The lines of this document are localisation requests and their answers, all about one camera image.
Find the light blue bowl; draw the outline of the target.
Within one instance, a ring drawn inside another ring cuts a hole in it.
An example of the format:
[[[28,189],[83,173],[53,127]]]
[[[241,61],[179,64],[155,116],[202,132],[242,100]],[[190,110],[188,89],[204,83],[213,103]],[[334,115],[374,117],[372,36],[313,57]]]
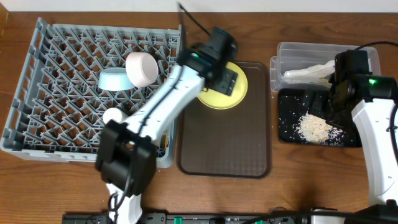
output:
[[[123,91],[135,88],[123,67],[102,70],[99,74],[98,87],[107,91]]]

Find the white cup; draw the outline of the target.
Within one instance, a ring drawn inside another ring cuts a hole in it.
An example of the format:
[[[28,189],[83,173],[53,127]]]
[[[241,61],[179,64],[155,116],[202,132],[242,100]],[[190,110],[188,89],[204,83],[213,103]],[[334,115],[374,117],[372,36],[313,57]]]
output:
[[[118,108],[109,108],[103,114],[103,122],[108,124],[111,120],[117,123],[123,123],[123,121],[127,118],[127,114],[121,111]]]

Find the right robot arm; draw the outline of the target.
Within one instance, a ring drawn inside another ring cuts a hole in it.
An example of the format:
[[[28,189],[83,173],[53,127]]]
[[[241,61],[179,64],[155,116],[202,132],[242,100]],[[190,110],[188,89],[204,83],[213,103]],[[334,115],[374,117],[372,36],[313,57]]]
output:
[[[373,75],[365,50],[335,57],[328,93],[307,94],[308,113],[346,132],[357,133],[369,182],[369,207],[333,215],[340,223],[397,223],[397,82]]]

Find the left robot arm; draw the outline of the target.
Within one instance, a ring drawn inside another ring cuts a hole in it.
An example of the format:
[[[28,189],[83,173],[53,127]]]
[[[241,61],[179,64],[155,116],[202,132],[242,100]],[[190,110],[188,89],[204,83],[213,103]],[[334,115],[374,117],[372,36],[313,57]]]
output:
[[[180,52],[165,83],[141,109],[120,123],[105,124],[95,168],[110,194],[107,223],[139,221],[141,195],[156,172],[156,142],[204,88],[232,94],[237,76],[226,65],[237,48],[229,33],[214,28],[206,42]]]

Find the white bowl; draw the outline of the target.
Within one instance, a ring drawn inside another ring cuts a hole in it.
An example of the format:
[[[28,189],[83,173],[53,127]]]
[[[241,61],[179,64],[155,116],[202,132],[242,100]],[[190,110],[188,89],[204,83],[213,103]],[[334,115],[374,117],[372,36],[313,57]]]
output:
[[[126,58],[126,73],[131,83],[138,88],[153,84],[158,76],[155,58],[146,52],[132,52]]]

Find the yellow plate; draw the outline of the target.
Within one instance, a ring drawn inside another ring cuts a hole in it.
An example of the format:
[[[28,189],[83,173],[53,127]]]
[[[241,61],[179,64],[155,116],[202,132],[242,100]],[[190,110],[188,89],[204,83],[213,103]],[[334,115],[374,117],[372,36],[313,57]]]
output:
[[[230,96],[209,89],[202,91],[198,99],[206,106],[217,109],[226,110],[238,105],[246,96],[248,90],[248,80],[243,70],[235,63],[228,62],[226,68],[238,74]]]

